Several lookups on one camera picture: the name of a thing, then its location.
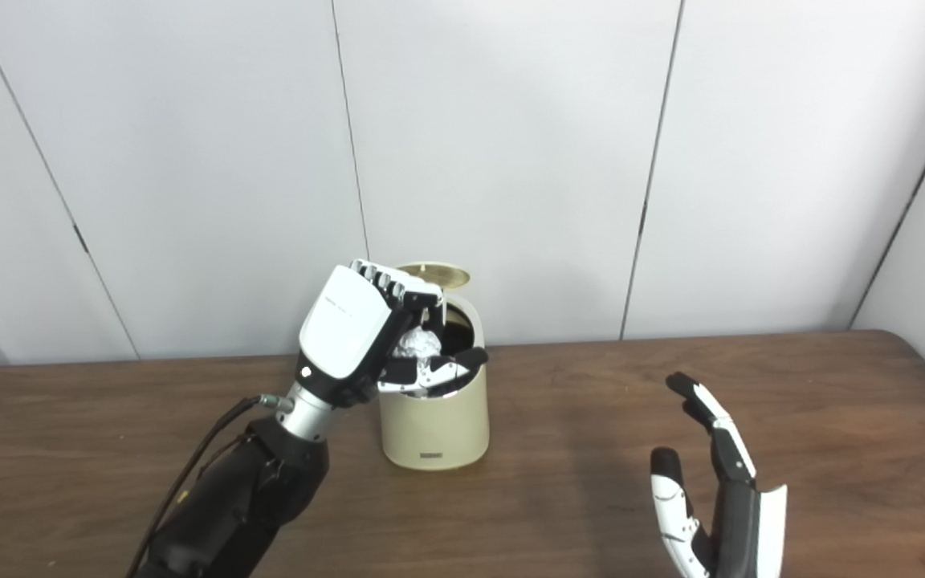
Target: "beige trash can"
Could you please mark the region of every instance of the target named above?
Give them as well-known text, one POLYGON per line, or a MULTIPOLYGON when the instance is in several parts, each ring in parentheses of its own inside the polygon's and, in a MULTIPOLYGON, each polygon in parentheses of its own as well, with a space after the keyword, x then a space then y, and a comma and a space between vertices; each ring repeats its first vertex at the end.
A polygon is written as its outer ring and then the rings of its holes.
MULTIPOLYGON (((399 267, 445 290, 448 314, 442 354, 484 347, 484 329, 472 304, 449 290, 465 285, 470 275, 445 263, 411 263, 399 267)), ((487 451, 491 426, 487 416, 487 365, 459 391, 435 398, 382 393, 381 441, 393 463, 415 470, 448 470, 479 460, 487 451)))

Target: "fingertip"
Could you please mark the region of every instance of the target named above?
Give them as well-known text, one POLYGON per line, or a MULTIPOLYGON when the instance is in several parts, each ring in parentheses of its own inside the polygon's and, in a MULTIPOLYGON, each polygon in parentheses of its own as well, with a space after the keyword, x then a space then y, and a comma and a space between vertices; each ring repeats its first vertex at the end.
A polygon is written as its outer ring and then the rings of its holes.
POLYGON ((683 469, 680 468, 680 454, 672 447, 656 447, 652 450, 652 475, 661 475, 683 486, 683 469))
POLYGON ((695 397, 695 385, 697 384, 698 381, 693 380, 693 378, 690 378, 680 371, 666 377, 666 387, 687 399, 695 397))

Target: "trash can lid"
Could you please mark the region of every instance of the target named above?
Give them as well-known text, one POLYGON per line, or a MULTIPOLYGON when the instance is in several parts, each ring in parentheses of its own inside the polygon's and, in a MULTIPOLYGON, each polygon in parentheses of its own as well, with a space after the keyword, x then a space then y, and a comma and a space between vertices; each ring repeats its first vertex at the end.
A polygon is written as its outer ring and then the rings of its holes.
POLYGON ((416 261, 415 263, 405 263, 397 268, 445 290, 458 289, 470 282, 469 273, 463 270, 462 267, 452 266, 449 263, 416 261))

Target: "robotic finger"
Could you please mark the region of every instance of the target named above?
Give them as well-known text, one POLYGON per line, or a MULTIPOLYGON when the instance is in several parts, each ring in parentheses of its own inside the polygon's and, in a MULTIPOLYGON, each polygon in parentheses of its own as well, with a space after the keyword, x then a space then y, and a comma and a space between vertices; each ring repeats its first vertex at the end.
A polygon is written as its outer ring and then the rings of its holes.
POLYGON ((418 360, 395 359, 388 362, 377 391, 400 392, 418 397, 444 397, 458 391, 487 363, 484 348, 469 348, 454 356, 437 355, 418 360))
POLYGON ((440 286, 364 259, 353 260, 349 268, 381 290, 390 307, 401 306, 413 312, 415 325, 422 325, 423 329, 441 337, 448 302, 440 286))
POLYGON ((756 466, 733 418, 698 381, 683 373, 666 385, 684 398, 683 410, 711 437, 712 467, 719 479, 712 536, 694 517, 683 487, 678 453, 652 451, 652 494, 658 529, 684 578, 777 578, 783 559, 787 486, 756 489, 756 466))

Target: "robotic hand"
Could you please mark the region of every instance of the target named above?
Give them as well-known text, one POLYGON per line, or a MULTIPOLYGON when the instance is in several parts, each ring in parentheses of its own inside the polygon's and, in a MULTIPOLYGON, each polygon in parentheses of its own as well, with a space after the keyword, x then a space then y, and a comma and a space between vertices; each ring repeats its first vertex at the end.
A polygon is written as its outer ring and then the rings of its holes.
POLYGON ((777 578, 783 559, 787 486, 760 493, 756 466, 730 414, 693 378, 673 373, 669 389, 683 410, 712 439, 712 467, 719 477, 712 537, 695 517, 683 489, 680 458, 669 447, 652 451, 652 495, 666 552, 683 578, 777 578))
POLYGON ((483 348, 389 359, 408 329, 440 334, 446 308, 440 287, 404 271, 362 259, 335 267, 302 325, 290 394, 247 398, 217 421, 150 524, 128 578, 249 576, 279 528, 304 511, 323 482, 327 431, 338 409, 366 403, 378 391, 455 391, 487 362, 483 348), (210 458, 157 530, 209 441, 255 404, 278 411, 251 421, 225 447, 234 447, 226 456, 218 458, 220 450, 210 458))

